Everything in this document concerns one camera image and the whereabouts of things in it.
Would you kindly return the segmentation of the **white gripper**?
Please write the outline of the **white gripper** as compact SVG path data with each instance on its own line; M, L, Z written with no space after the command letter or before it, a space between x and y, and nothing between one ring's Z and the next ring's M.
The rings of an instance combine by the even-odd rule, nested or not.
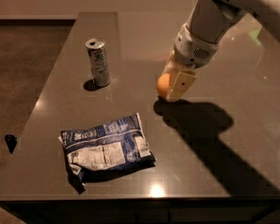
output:
M170 75L170 85L166 94L168 102L176 102L193 85L197 76L190 66L200 68L208 64L216 54L218 44L212 44L192 35L188 27L183 24L175 38L174 50L163 68L162 74Z

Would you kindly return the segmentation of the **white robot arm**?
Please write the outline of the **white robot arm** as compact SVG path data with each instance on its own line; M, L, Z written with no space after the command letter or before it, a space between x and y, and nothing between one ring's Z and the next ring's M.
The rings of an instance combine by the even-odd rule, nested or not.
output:
M280 0L198 0L158 79L159 96L178 101L196 80L195 70L211 61L221 38L245 14L280 43Z

